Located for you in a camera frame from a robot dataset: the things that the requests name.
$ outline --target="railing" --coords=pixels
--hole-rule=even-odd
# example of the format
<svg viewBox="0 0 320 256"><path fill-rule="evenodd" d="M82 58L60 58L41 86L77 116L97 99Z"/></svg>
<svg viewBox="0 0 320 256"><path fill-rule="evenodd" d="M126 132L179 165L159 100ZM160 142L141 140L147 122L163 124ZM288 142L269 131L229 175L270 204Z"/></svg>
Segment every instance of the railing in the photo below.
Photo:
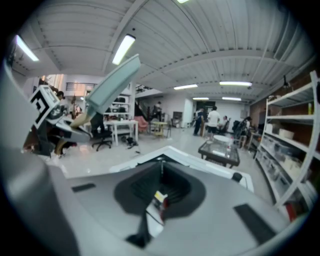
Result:
<svg viewBox="0 0 320 256"><path fill-rule="evenodd" d="M97 83L80 83L80 82L67 82L66 91L92 91L98 84Z"/></svg>
<svg viewBox="0 0 320 256"><path fill-rule="evenodd" d="M149 119L150 116L150 107L146 106L144 103L142 103L139 100L136 100L135 103L138 105L139 109L141 110L142 114L146 119Z"/></svg>
<svg viewBox="0 0 320 256"><path fill-rule="evenodd" d="M147 90L151 90L152 88L149 88L147 86L144 86L144 85L138 85L136 88L135 88L135 93L136 94L139 94L139 93L143 93L144 91L147 91Z"/></svg>

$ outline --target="fluorescent ceiling light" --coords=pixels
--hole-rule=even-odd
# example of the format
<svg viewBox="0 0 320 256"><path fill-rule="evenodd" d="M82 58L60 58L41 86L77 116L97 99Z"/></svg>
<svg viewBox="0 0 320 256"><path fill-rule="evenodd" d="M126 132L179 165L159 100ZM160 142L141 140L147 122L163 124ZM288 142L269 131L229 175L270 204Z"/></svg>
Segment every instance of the fluorescent ceiling light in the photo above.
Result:
<svg viewBox="0 0 320 256"><path fill-rule="evenodd" d="M209 100L208 97L195 97L195 98L192 98L193 100L196 100L196 101L207 101Z"/></svg>
<svg viewBox="0 0 320 256"><path fill-rule="evenodd" d="M21 48L22 51L24 51L26 55L29 56L31 60L33 60L34 62L39 61L38 57L30 50L30 48L26 45L26 43L21 39L20 36L16 35L15 39L16 44Z"/></svg>
<svg viewBox="0 0 320 256"><path fill-rule="evenodd" d="M252 86L252 82L220 82L221 86Z"/></svg>
<svg viewBox="0 0 320 256"><path fill-rule="evenodd" d="M198 87L198 85L196 85L196 84L182 85L182 86L174 87L173 89L181 90L181 89L188 89L188 88L194 88L194 87Z"/></svg>
<svg viewBox="0 0 320 256"><path fill-rule="evenodd" d="M122 43L120 44L118 50L116 51L116 54L113 58L112 63L119 65L120 62L122 61L123 57L125 56L125 54L127 53L127 51L129 50L129 48L132 46L132 44L135 42L136 38L133 37L132 35L127 34Z"/></svg>
<svg viewBox="0 0 320 256"><path fill-rule="evenodd" d="M241 101L240 98L233 98L233 97L222 97L222 99L226 101L238 101L238 102Z"/></svg>

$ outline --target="glass table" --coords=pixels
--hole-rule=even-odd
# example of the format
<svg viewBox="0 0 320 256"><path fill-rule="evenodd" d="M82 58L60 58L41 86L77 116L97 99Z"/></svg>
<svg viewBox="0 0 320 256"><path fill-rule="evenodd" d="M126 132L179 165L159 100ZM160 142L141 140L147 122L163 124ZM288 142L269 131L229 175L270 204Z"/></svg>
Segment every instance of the glass table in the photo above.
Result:
<svg viewBox="0 0 320 256"><path fill-rule="evenodd" d="M231 145L228 148L228 144L225 142L221 142L218 140L207 140L204 144L202 144L198 153L201 154L201 158L205 160L213 162L215 164L226 167L227 164L233 166L238 166L240 164L240 159L238 155L238 149Z"/></svg>

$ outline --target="white floor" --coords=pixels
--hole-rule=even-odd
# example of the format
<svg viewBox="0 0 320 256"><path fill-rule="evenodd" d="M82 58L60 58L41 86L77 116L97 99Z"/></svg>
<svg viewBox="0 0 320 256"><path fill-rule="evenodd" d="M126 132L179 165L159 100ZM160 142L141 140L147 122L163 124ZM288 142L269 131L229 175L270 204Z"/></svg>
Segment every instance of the white floor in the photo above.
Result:
<svg viewBox="0 0 320 256"><path fill-rule="evenodd" d="M62 158L54 156L45 160L49 165L60 167L66 178L75 178L107 174L110 167L140 156L136 151L144 155L165 146L173 146L200 158L201 155L198 153L198 148L205 142L205 139L192 134L193 128L173 128L170 139L160 139L153 135L140 134L139 147L134 146L128 149L128 146L119 140L119 146L113 145L111 149L108 146L102 146L96 152L90 144L83 144L70 148ZM272 205L272 197L267 182L257 163L253 161L251 154L247 151L239 149L238 153L240 165L234 166L232 169L249 174L252 178L254 193Z"/></svg>

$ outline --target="pink chair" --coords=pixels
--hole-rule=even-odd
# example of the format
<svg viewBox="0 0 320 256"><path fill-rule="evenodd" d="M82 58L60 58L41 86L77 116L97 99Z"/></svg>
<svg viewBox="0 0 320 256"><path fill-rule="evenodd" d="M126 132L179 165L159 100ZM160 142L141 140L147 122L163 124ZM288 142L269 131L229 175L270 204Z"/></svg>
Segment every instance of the pink chair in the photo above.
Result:
<svg viewBox="0 0 320 256"><path fill-rule="evenodd" d="M139 133L147 131L148 122L144 119L143 116L135 116L133 119L138 122L138 131L139 131Z"/></svg>

